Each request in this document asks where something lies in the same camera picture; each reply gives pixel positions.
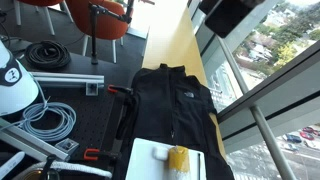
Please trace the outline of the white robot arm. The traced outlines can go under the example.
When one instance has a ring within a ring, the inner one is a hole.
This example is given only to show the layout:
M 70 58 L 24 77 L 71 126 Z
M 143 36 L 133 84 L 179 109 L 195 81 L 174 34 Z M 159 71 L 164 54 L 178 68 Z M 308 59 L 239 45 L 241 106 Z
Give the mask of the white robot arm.
M 256 6 L 265 0 L 202 0 L 199 9 L 206 15 L 204 24 L 225 38 Z

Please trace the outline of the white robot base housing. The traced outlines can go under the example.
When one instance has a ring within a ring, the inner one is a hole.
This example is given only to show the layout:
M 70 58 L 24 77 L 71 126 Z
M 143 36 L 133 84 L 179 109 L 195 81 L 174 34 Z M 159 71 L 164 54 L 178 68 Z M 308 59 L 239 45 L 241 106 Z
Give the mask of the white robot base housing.
M 38 94 L 39 88 L 32 75 L 0 42 L 0 115 L 26 108 Z

